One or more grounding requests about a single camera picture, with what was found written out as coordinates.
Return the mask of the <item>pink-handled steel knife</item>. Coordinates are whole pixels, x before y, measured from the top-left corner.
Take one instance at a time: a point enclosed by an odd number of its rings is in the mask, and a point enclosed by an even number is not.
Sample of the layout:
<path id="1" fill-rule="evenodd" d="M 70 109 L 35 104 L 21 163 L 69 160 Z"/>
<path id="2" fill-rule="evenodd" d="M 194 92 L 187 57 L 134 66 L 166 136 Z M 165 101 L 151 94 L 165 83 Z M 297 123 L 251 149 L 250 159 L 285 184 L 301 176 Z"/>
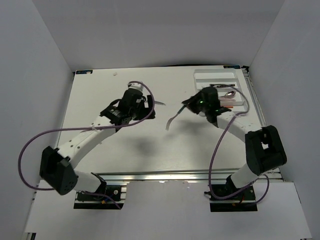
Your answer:
<path id="1" fill-rule="evenodd" d="M 166 104 L 160 101 L 155 101 L 154 102 L 156 105 L 161 105 L 161 106 L 165 106 Z"/>

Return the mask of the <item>pink-handled steel spoon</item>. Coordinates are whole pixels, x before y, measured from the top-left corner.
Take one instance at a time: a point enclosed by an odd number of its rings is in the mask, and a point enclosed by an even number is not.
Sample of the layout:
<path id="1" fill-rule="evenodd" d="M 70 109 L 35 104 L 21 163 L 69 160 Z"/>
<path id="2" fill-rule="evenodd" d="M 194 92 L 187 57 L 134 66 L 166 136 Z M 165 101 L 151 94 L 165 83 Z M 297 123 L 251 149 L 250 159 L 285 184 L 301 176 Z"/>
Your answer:
<path id="1" fill-rule="evenodd" d="M 220 96 L 218 99 L 222 102 L 235 102 L 236 100 L 234 99 L 236 95 L 235 91 L 228 91 L 225 95 Z"/>

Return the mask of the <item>dark-handled steel fork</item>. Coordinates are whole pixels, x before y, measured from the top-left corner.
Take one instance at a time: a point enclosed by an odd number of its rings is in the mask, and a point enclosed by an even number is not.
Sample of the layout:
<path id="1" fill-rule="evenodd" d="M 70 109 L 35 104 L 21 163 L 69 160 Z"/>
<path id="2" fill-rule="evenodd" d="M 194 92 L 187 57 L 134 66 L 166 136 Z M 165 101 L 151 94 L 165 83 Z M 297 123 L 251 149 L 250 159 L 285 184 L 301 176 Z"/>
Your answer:
<path id="1" fill-rule="evenodd" d="M 235 87 L 235 84 L 210 84 L 210 87 L 214 88 L 230 88 L 230 87 Z"/>

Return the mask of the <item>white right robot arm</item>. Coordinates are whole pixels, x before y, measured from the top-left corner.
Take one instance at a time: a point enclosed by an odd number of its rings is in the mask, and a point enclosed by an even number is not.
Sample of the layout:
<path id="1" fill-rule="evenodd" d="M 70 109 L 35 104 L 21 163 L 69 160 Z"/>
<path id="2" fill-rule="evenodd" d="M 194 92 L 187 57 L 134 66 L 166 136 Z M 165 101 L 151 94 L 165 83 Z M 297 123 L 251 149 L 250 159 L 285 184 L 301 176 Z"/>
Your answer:
<path id="1" fill-rule="evenodd" d="M 205 87 L 182 102 L 194 114 L 204 114 L 206 120 L 223 133 L 230 133 L 245 145 L 246 163 L 226 180 L 226 195 L 236 200 L 262 174 L 287 163 L 287 155 L 279 132 L 273 125 L 258 126 L 244 119 L 247 111 L 233 112 L 223 106 L 218 90 Z"/>

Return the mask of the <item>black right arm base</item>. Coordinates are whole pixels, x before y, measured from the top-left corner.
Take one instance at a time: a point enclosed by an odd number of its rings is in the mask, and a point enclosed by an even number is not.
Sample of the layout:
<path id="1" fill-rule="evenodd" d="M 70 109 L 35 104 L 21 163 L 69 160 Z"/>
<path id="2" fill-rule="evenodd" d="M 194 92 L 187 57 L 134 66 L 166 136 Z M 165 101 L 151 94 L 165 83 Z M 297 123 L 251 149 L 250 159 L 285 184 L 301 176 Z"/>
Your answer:
<path id="1" fill-rule="evenodd" d="M 250 185 L 241 192 L 231 182 L 231 177 L 224 184 L 212 184 L 204 196 L 209 200 L 212 213 L 235 213 L 235 212 L 257 212 L 256 195 L 254 188 Z"/>

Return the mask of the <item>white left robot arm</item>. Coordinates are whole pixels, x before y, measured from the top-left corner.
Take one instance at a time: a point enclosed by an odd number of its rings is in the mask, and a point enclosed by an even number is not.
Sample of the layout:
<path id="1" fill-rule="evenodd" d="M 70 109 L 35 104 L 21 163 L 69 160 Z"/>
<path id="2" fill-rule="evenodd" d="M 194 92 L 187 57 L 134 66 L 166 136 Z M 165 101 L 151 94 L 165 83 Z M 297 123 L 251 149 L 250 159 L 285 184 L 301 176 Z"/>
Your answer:
<path id="1" fill-rule="evenodd" d="M 155 118 L 154 97 L 143 94 L 147 89 L 140 81 L 129 82 L 123 97 L 111 102 L 88 128 L 80 128 L 78 135 L 57 148 L 46 147 L 41 155 L 41 178 L 61 196 L 75 190 L 89 193 L 96 200 L 103 198 L 105 180 L 96 173 L 78 171 L 76 167 L 97 145 L 122 128 Z"/>

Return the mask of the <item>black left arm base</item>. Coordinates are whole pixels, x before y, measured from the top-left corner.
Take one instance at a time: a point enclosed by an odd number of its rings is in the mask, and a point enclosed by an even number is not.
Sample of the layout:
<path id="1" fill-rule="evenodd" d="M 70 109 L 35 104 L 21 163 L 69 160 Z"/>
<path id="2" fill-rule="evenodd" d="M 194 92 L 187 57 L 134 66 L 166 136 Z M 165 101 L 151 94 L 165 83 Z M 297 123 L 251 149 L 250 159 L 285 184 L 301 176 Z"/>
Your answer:
<path id="1" fill-rule="evenodd" d="M 108 185 L 98 174 L 93 174 L 100 181 L 94 193 L 78 191 L 73 208 L 76 210 L 121 210 L 124 200 L 121 197 L 121 185 Z"/>

